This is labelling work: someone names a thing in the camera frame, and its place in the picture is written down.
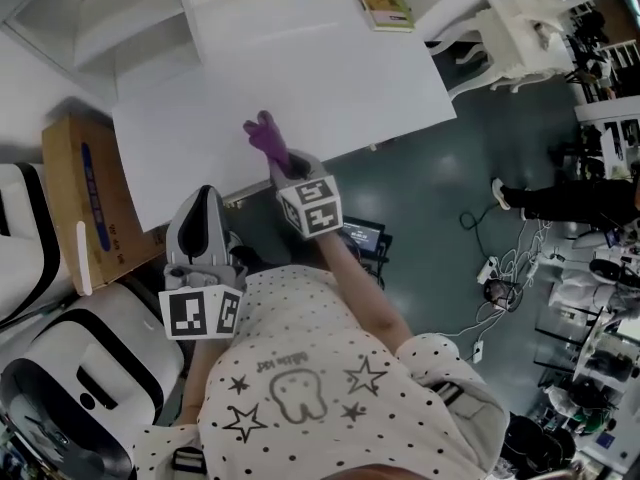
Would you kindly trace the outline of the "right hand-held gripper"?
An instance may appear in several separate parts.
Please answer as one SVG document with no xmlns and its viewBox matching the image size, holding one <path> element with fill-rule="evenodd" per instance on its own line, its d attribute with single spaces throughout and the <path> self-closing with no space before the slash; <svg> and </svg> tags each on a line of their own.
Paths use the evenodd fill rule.
<svg viewBox="0 0 640 480">
<path fill-rule="evenodd" d="M 288 174 L 277 161 L 268 162 L 286 221 L 303 239 L 341 229 L 343 212 L 335 178 L 326 176 L 322 162 L 308 153 L 289 150 L 288 155 Z"/>
</svg>

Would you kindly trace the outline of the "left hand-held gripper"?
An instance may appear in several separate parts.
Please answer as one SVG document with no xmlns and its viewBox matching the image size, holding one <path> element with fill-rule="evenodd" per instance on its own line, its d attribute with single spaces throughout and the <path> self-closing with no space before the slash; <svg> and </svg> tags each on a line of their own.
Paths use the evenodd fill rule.
<svg viewBox="0 0 640 480">
<path fill-rule="evenodd" d="M 164 269 L 165 289 L 158 294 L 169 339 L 234 336 L 247 268 L 222 265 L 228 262 L 228 235 L 224 204 L 213 186 L 194 191 L 174 215 L 166 233 L 171 264 Z"/>
</svg>

